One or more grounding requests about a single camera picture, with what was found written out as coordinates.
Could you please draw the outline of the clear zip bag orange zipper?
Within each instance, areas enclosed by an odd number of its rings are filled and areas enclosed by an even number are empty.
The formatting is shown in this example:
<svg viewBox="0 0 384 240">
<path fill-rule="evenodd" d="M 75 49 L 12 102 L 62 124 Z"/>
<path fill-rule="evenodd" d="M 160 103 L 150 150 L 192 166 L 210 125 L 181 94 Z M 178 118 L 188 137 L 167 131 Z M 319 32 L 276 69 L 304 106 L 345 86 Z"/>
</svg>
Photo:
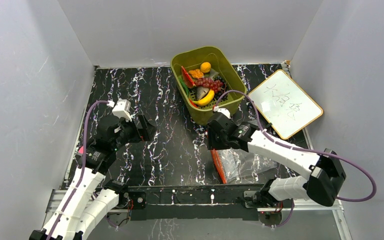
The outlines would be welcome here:
<svg viewBox="0 0 384 240">
<path fill-rule="evenodd" d="M 278 166 L 265 156 L 239 149 L 212 149 L 210 153 L 223 184 L 261 183 L 264 173 Z"/>
</svg>

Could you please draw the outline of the grey toy fish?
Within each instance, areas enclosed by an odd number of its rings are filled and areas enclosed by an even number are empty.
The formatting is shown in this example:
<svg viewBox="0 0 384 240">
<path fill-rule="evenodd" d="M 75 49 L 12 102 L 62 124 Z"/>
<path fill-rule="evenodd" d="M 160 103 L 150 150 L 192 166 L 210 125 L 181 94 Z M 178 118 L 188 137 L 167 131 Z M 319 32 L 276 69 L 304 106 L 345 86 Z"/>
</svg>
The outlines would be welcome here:
<svg viewBox="0 0 384 240">
<path fill-rule="evenodd" d="M 208 93 L 210 89 L 203 86 L 198 86 L 195 88 L 195 99 L 197 101 L 203 99 Z"/>
</svg>

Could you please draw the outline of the red toy grape bunch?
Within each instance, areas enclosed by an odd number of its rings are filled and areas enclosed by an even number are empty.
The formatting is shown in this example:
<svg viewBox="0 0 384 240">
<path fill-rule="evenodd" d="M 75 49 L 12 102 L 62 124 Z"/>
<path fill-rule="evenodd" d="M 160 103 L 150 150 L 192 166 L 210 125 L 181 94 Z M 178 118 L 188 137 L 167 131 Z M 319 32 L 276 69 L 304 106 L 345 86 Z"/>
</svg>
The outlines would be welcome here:
<svg viewBox="0 0 384 240">
<path fill-rule="evenodd" d="M 195 79 L 194 83 L 195 83 L 195 86 L 197 86 L 197 87 L 202 86 L 202 87 L 214 90 L 214 87 L 213 87 L 214 78 L 215 77 L 213 77 L 213 78 L 203 77 L 203 78 Z"/>
</svg>

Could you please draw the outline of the orange toy fruit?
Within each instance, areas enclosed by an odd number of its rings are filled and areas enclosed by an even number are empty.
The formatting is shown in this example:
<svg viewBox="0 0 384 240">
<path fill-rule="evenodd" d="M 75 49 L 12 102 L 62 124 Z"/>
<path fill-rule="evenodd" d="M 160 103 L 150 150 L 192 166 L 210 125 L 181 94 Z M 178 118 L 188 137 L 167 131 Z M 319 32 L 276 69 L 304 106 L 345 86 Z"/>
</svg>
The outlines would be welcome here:
<svg viewBox="0 0 384 240">
<path fill-rule="evenodd" d="M 209 62 L 203 62 L 201 65 L 200 65 L 200 71 L 203 73 L 203 74 L 208 74 L 210 71 L 211 71 L 211 64 Z"/>
</svg>

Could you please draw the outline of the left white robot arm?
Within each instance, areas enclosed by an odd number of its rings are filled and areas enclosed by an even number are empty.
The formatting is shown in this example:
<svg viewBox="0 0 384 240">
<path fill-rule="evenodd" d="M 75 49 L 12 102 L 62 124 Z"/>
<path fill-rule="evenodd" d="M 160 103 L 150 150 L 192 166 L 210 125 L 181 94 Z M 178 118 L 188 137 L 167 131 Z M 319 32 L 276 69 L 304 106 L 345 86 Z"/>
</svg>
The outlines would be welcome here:
<svg viewBox="0 0 384 240">
<path fill-rule="evenodd" d="M 91 198 L 116 160 L 117 151 L 126 144 L 150 141 L 155 134 L 155 122 L 142 114 L 136 121 L 115 115 L 102 117 L 96 134 L 79 152 L 79 167 L 56 211 L 42 229 L 33 230 L 29 238 L 86 240 L 111 209 L 126 207 L 132 202 L 128 187 L 115 180 L 110 180 L 96 199 Z"/>
</svg>

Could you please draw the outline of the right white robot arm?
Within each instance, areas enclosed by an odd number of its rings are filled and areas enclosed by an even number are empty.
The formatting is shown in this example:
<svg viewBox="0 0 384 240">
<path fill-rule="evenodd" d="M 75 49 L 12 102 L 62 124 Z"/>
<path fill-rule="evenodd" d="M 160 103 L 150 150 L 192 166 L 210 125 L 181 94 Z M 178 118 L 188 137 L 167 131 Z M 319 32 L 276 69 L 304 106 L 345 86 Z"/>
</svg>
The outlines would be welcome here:
<svg viewBox="0 0 384 240">
<path fill-rule="evenodd" d="M 306 148 L 287 147 L 270 137 L 255 121 L 235 124 L 224 114 L 216 113 L 207 122 L 210 150 L 243 150 L 261 155 L 295 171 L 289 178 L 268 180 L 261 190 L 240 198 L 247 208 L 275 207 L 284 200 L 312 200 L 331 207 L 346 179 L 339 159 L 331 153 L 313 153 Z"/>
</svg>

